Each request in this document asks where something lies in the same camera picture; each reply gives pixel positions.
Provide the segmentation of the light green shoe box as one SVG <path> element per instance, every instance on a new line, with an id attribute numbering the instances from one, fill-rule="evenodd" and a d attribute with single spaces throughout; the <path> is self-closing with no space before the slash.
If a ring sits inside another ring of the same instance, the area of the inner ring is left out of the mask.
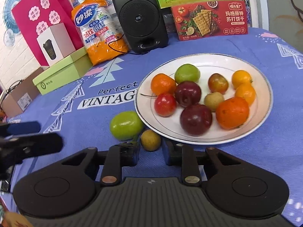
<path id="1" fill-rule="evenodd" d="M 33 84 L 44 95 L 82 78 L 92 67 L 85 47 L 50 66 L 33 79 Z"/>

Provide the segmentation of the red cherry tomato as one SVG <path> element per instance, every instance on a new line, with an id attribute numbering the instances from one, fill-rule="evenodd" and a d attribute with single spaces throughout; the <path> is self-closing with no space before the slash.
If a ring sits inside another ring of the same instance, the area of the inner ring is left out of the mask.
<path id="1" fill-rule="evenodd" d="M 169 117 L 172 116 L 177 108 L 177 102 L 175 97 L 169 93 L 162 93 L 159 95 L 156 94 L 143 94 L 141 96 L 154 99 L 154 101 L 149 102 L 149 107 L 154 111 L 158 116 Z"/>

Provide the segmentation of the green fruit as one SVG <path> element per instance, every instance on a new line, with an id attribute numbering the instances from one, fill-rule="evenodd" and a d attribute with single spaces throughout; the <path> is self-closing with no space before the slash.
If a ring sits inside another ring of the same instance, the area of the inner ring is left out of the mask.
<path id="1" fill-rule="evenodd" d="M 184 64 L 177 69 L 174 79 L 177 84 L 184 81 L 199 82 L 200 71 L 192 64 Z"/>
<path id="2" fill-rule="evenodd" d="M 117 140 L 126 141 L 138 136 L 144 129 L 144 123 L 135 111 L 125 111 L 111 120 L 109 129 Z"/>

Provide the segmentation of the tan longan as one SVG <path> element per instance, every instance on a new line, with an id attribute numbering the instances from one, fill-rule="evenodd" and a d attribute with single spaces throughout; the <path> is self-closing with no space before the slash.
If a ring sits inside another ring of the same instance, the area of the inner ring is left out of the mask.
<path id="1" fill-rule="evenodd" d="M 161 146 L 161 137 L 153 130 L 146 130 L 142 133 L 140 142 L 146 151 L 153 152 Z"/>
<path id="2" fill-rule="evenodd" d="M 223 101 L 225 101 L 224 96 L 219 92 L 210 93 L 204 98 L 204 104 L 213 112 Z"/>

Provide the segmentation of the small yellow orange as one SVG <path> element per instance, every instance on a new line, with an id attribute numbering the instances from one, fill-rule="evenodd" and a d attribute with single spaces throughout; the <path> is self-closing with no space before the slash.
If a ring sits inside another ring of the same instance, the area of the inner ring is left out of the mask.
<path id="1" fill-rule="evenodd" d="M 232 85 L 237 89 L 241 84 L 251 84 L 253 82 L 251 75 L 245 70 L 237 70 L 232 75 Z"/>

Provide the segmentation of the brown red plum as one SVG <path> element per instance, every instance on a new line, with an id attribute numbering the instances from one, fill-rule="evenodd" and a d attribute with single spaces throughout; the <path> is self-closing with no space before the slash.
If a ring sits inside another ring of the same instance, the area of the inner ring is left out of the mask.
<path id="1" fill-rule="evenodd" d="M 229 82 L 219 73 L 214 73 L 209 77 L 208 87 L 211 92 L 224 94 L 229 88 Z"/>

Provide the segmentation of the large orange mandarin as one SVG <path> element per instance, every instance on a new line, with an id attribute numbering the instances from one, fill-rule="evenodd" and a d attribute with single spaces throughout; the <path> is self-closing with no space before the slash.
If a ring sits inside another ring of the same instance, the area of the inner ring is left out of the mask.
<path id="1" fill-rule="evenodd" d="M 250 108 L 245 99 L 232 97 L 220 103 L 215 114 L 220 127 L 229 130 L 237 128 L 247 121 Z"/>

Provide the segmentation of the red cracker box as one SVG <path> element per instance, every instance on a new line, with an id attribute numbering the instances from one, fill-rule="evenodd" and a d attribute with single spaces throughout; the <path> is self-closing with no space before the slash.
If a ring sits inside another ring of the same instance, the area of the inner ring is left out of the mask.
<path id="1" fill-rule="evenodd" d="M 207 1 L 173 6 L 180 41 L 219 35 L 248 34 L 244 1 Z"/>

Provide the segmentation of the blue printed tablecloth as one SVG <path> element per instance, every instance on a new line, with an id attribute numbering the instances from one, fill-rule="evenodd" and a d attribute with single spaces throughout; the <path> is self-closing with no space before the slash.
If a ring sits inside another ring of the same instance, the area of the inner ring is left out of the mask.
<path id="1" fill-rule="evenodd" d="M 246 35 L 213 36 L 169 45 L 144 55 L 126 54 L 93 68 L 82 79 L 38 96 L 12 122 L 38 121 L 43 131 L 64 138 L 60 153 L 30 158 L 14 169 L 12 184 L 25 175 L 86 147 L 107 150 L 117 144 L 109 130 L 118 113 L 135 108 L 135 90 L 159 65 L 185 55 L 220 53 L 253 64 L 269 80 L 273 108 L 263 125 L 220 149 L 282 177 L 290 189 L 283 215 L 302 224 L 302 52 L 270 31 L 249 28 Z"/>

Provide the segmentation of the pink paper bag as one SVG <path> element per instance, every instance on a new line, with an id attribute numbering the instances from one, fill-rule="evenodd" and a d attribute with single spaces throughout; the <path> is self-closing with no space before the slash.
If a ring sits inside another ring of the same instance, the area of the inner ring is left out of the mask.
<path id="1" fill-rule="evenodd" d="M 48 63 L 37 37 L 50 26 L 63 23 L 74 47 L 77 50 L 83 47 L 82 39 L 71 19 L 71 12 L 69 0 L 20 0 L 12 8 L 17 26 L 41 66 L 47 66 Z"/>

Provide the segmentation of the small front orange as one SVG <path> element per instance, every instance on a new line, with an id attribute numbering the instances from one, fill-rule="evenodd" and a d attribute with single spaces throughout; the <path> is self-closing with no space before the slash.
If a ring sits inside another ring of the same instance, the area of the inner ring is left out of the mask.
<path id="1" fill-rule="evenodd" d="M 253 104 L 256 98 L 256 91 L 254 87 L 251 85 L 251 83 L 244 83 L 241 84 L 235 92 L 236 97 L 243 98 L 249 106 Z"/>

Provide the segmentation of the dark red plum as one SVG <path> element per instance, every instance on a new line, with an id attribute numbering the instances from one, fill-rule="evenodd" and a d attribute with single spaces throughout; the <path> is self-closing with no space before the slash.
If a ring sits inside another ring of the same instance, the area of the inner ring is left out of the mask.
<path id="1" fill-rule="evenodd" d="M 186 107 L 180 115 L 182 129 L 193 136 L 199 136 L 208 131 L 212 121 L 211 110 L 199 103 Z"/>
<path id="2" fill-rule="evenodd" d="M 179 105 L 188 107 L 199 103 L 202 91 L 195 82 L 184 81 L 177 85 L 174 94 Z"/>

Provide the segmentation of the white ceramic plate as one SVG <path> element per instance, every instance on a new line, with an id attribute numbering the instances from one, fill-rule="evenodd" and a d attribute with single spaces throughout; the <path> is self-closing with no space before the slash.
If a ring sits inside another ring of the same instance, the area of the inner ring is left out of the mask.
<path id="1" fill-rule="evenodd" d="M 235 71 L 247 71 L 252 77 L 252 86 L 256 91 L 256 98 L 250 106 L 247 121 L 238 128 L 226 130 L 220 127 L 217 120 L 213 118 L 208 131 L 200 136 L 193 136 L 181 128 L 180 115 L 183 107 L 177 106 L 176 111 L 170 117 L 159 116 L 154 109 L 156 96 L 151 90 L 151 80 L 160 73 L 174 77 L 177 69 L 184 64 L 192 64 L 200 71 L 198 82 L 202 91 L 200 103 L 204 103 L 204 98 L 211 92 L 208 80 L 212 74 L 221 74 L 230 82 Z M 272 106 L 272 87 L 258 68 L 242 59 L 215 53 L 186 55 L 161 64 L 144 77 L 135 97 L 136 112 L 150 129 L 171 140 L 192 145 L 218 145 L 244 138 L 256 131 L 265 122 Z"/>

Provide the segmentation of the orange paper cup pack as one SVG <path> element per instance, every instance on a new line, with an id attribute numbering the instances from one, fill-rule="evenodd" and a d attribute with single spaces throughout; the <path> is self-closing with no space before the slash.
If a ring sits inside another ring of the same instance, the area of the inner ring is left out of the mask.
<path id="1" fill-rule="evenodd" d="M 84 0 L 71 12 L 87 54 L 95 66 L 129 51 L 118 26 L 106 10 L 106 0 Z"/>

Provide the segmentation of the dark red plum front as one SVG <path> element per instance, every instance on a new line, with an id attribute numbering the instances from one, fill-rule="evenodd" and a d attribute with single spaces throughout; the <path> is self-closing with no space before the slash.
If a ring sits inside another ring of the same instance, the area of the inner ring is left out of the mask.
<path id="1" fill-rule="evenodd" d="M 199 136 L 208 131 L 212 121 L 211 110 L 199 103 L 186 107 L 180 115 L 182 129 L 193 136 Z"/>

